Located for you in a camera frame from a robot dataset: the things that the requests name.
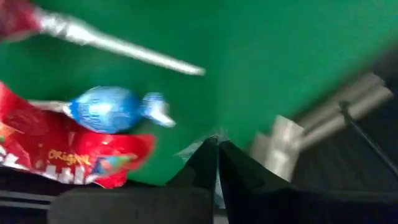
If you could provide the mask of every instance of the green surface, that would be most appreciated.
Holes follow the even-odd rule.
[[[398,1],[37,1],[205,67],[192,77],[50,37],[0,46],[1,78],[25,98],[68,100],[96,85],[164,93],[177,126],[142,122],[157,149],[131,179],[164,184],[176,152],[220,127],[240,147],[377,57],[398,34]]]

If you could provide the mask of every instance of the blue candy wrapper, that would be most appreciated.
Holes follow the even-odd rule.
[[[156,124],[173,127],[166,115],[163,96],[148,93],[142,101],[131,91],[113,86],[98,86],[71,102],[30,101],[43,110],[64,112],[80,125],[97,133],[114,134],[133,127],[143,117]]]

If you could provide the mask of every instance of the snack bag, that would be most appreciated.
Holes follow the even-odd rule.
[[[42,111],[0,83],[0,164],[64,184],[122,186],[154,147],[152,135],[98,134]],[[104,158],[113,158],[108,165]]]

